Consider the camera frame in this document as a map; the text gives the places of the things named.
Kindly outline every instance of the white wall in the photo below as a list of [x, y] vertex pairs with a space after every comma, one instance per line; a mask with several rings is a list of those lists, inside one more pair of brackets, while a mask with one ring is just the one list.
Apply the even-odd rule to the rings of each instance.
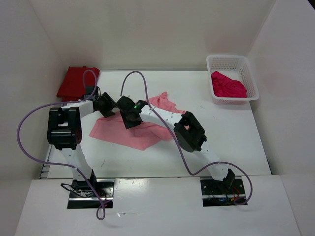
[[255, 121], [274, 174], [303, 236], [314, 235], [315, 11], [307, 0], [277, 0], [249, 59], [260, 99]]
[[[0, 229], [14, 235], [30, 180], [40, 165], [22, 154], [16, 128], [31, 109], [56, 100], [66, 67], [26, 0], [0, 1]], [[47, 110], [34, 114], [22, 129], [22, 142], [45, 158]]]
[[67, 65], [206, 69], [246, 55], [274, 0], [30, 0]]

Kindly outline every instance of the white table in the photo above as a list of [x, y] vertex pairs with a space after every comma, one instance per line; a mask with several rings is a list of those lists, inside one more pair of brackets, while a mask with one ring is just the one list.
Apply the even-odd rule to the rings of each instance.
[[[98, 86], [114, 99], [120, 98], [122, 82], [129, 71], [102, 71]], [[221, 160], [232, 162], [249, 175], [270, 175], [260, 136], [249, 103], [215, 105], [212, 102], [207, 71], [144, 71], [149, 97], [164, 91], [179, 110], [192, 112], [206, 131], [208, 142]], [[132, 74], [125, 85], [124, 95], [137, 101], [145, 99], [140, 75]], [[140, 151], [89, 137], [99, 112], [81, 120], [82, 150], [97, 177], [189, 177], [174, 141], [164, 142]], [[195, 172], [205, 162], [184, 152], [190, 169]], [[53, 147], [49, 160], [65, 163]], [[232, 168], [236, 175], [241, 173]], [[199, 176], [209, 176], [204, 170]], [[67, 167], [51, 166], [48, 178], [72, 178]]]
[[[202, 206], [198, 177], [116, 179], [103, 221], [96, 209], [66, 209], [70, 179], [33, 180], [16, 236], [299, 236], [279, 176], [252, 176], [247, 206]], [[249, 184], [245, 180], [246, 193]]]

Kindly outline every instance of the pink cloth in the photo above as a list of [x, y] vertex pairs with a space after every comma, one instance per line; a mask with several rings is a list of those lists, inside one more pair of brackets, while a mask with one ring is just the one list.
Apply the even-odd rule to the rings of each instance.
[[[167, 99], [167, 92], [162, 93], [160, 96], [149, 98], [149, 102], [169, 112], [185, 112], [176, 109], [176, 104]], [[145, 150], [161, 140], [168, 141], [172, 138], [165, 127], [148, 122], [126, 129], [119, 112], [108, 118], [99, 118], [90, 132], [90, 137], [138, 150]]]
[[213, 91], [217, 97], [247, 97], [244, 85], [215, 71], [211, 75]]

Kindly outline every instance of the basket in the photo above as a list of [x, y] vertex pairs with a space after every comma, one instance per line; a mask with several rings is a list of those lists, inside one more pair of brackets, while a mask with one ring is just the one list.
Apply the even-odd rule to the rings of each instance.
[[[243, 104], [257, 100], [259, 92], [252, 75], [249, 61], [243, 56], [209, 55], [207, 56], [207, 68], [210, 80], [211, 95], [215, 104]], [[233, 80], [242, 82], [247, 90], [247, 98], [243, 97], [217, 97], [213, 91], [211, 74], [215, 71]]]

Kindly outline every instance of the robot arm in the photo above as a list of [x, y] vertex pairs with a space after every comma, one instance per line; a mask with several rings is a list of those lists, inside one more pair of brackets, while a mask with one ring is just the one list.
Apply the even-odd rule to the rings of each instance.
[[[87, 87], [87, 94], [92, 91], [93, 87]], [[104, 93], [102, 96], [94, 95], [92, 100], [51, 108], [49, 111], [48, 142], [61, 152], [68, 164], [81, 170], [93, 186], [96, 183], [96, 177], [87, 164], [80, 146], [82, 140], [81, 118], [94, 111], [100, 111], [104, 117], [111, 116], [114, 114], [111, 111], [114, 104], [110, 96]], [[81, 189], [89, 189], [83, 177], [75, 169], [72, 169], [72, 174], [76, 185]]]
[[[107, 93], [96, 97], [97, 99], [91, 101], [50, 109], [47, 132], [48, 142], [60, 150], [68, 164], [76, 166], [85, 176], [90, 177], [90, 183], [95, 183], [96, 177], [87, 164], [80, 146], [82, 140], [80, 119], [94, 111], [100, 111], [104, 117], [111, 116], [114, 114], [112, 112], [114, 107], [120, 110], [126, 129], [140, 125], [142, 122], [164, 126], [153, 112], [155, 110], [174, 130], [182, 149], [194, 152], [208, 162], [219, 161], [219, 157], [207, 143], [205, 130], [191, 112], [185, 112], [185, 114], [172, 113], [157, 107], [149, 107], [146, 101], [139, 100], [134, 103], [125, 96], [122, 96], [115, 103]], [[225, 189], [230, 189], [235, 178], [230, 169], [224, 165], [216, 164], [208, 167], [208, 170], [214, 180], [222, 183]], [[75, 170], [72, 170], [72, 172], [74, 182], [82, 189], [87, 187], [83, 177]]]
[[[122, 96], [116, 103], [121, 111], [121, 115], [126, 129], [135, 127], [141, 122], [151, 122], [164, 126], [160, 118], [153, 112], [155, 110], [168, 126], [174, 130], [176, 138], [182, 149], [187, 152], [194, 152], [198, 157], [206, 159], [208, 163], [219, 162], [219, 157], [215, 154], [205, 136], [196, 117], [191, 112], [184, 114], [165, 111], [157, 107], [150, 107], [146, 101], [139, 100], [134, 103], [130, 98]], [[208, 167], [214, 180], [220, 181], [226, 189], [229, 189], [235, 179], [235, 174], [225, 165], [216, 164]]]

